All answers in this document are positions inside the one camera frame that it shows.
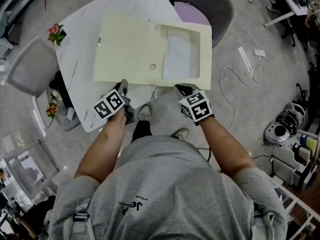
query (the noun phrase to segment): gray t-shirt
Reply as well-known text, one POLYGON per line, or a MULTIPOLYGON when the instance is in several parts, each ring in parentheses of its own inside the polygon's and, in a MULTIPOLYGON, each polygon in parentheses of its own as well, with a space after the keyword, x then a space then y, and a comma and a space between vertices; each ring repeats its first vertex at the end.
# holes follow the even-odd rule
POLYGON ((63 239, 64 221, 87 199, 97 240, 264 239, 261 228, 268 239, 286 238, 285 210, 264 172, 246 169, 233 181, 193 145, 172 137, 135 140, 101 184, 87 176, 63 182, 52 239, 63 239))

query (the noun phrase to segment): marble table top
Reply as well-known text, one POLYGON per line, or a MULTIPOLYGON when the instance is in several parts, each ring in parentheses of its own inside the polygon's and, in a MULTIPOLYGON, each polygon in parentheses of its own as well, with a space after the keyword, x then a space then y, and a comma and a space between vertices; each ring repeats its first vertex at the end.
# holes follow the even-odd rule
MULTIPOLYGON (((170 23, 181 19, 169 0, 94 0, 61 22, 67 36, 55 45, 60 71, 74 109, 86 132, 106 123, 96 116, 92 106, 116 83, 93 82, 96 48, 105 8, 128 13, 147 22, 170 23)), ((135 109, 171 88, 129 84, 127 97, 135 109)))

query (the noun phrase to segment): cream sink board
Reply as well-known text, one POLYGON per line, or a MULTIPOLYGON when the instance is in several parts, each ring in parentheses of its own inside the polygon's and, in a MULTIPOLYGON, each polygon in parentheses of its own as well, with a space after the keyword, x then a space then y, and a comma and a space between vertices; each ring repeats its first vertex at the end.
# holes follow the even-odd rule
POLYGON ((207 25, 155 24, 106 9, 93 69, 94 82, 210 90, 212 32, 207 25))

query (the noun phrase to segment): orange flower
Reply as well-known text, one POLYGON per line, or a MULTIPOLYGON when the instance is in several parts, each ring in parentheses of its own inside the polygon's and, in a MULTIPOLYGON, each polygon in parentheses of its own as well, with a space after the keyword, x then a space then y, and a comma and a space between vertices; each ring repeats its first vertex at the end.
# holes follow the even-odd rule
POLYGON ((51 111, 52 114, 55 114, 56 111, 57 111, 56 106, 52 105, 52 106, 50 107, 50 111, 51 111))

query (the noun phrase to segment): pink chair cushion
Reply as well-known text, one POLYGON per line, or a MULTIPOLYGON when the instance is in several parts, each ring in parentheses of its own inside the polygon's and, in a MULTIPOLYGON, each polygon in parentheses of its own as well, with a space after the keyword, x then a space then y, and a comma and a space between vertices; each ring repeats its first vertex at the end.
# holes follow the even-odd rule
POLYGON ((206 16, 204 16, 201 11, 199 11, 197 8, 193 7, 189 3, 175 2, 173 8, 178 13, 183 22, 197 23, 210 26, 210 23, 206 16))

